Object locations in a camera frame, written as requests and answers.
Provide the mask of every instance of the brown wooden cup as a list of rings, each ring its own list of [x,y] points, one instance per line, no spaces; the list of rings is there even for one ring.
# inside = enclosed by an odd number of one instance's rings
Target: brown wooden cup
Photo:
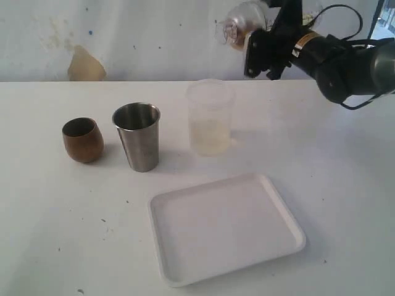
[[[62,132],[66,151],[76,162],[92,162],[102,155],[103,137],[93,119],[81,117],[70,120]]]

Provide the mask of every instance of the white table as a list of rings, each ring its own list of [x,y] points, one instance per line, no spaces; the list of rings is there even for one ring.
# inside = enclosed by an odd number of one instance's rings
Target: white table
[[[313,81],[231,84],[233,145],[201,158],[188,144],[187,82],[0,83],[0,295],[393,295],[394,98],[351,112]],[[134,101],[162,112],[161,160],[149,173],[129,168],[111,123],[117,107]],[[106,143],[91,165],[63,147],[62,125],[80,116],[97,121]],[[148,200],[250,171],[271,177],[306,248],[167,287]]]

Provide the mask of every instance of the plastic tray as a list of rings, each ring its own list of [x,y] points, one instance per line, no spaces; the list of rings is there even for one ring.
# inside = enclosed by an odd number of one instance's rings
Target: plastic tray
[[[268,178],[248,174],[155,196],[160,274],[170,287],[289,255],[306,237]]]

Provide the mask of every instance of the transparent cup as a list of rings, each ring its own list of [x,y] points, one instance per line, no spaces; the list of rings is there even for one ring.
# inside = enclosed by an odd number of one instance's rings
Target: transparent cup
[[[215,156],[230,145],[231,114],[235,95],[221,80],[201,80],[187,90],[189,140],[201,156]]]

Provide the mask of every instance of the stainless steel cup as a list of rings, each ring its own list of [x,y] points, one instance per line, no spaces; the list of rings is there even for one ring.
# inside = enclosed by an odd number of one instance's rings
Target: stainless steel cup
[[[147,103],[124,105],[112,116],[135,171],[151,171],[159,162],[159,118],[159,109]]]

